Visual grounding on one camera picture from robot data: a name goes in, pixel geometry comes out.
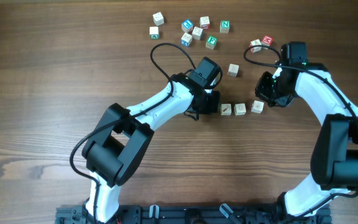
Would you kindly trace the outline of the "wooden block number four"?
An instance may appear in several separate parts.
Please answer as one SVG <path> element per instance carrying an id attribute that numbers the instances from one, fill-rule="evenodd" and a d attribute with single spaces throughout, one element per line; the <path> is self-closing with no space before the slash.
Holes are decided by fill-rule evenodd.
<path id="1" fill-rule="evenodd" d="M 263 112 L 264 102 L 255 100 L 251 107 L 251 112 L 260 114 Z"/>

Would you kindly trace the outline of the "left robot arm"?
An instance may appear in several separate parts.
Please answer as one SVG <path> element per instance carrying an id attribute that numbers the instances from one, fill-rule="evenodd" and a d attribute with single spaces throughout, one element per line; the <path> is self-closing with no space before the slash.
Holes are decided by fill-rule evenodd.
<path id="1" fill-rule="evenodd" d="M 221 67 L 205 57 L 196 68 L 169 77 L 166 87 L 148 100 L 107 108 L 81 152 L 93 181 L 85 203 L 91 223 L 112 220 L 121 187 L 139 167 L 161 125 L 178 114 L 198 119 L 217 111 L 220 94 L 215 87 L 222 77 Z"/>

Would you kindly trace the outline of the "wooden block yellow side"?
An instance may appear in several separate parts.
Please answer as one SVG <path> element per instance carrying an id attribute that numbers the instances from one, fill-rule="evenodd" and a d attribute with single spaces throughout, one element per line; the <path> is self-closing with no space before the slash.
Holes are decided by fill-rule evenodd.
<path id="1" fill-rule="evenodd" d="M 246 114 L 246 105 L 244 103 L 238 103 L 234 105 L 234 114 L 236 116 Z"/>

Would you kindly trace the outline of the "wooden block hammer picture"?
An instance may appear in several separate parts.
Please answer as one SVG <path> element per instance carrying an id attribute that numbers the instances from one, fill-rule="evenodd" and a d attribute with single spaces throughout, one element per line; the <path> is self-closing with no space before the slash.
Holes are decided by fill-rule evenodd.
<path id="1" fill-rule="evenodd" d="M 225 103 L 221 105 L 221 115 L 229 116 L 232 114 L 232 105 L 229 103 Z"/>

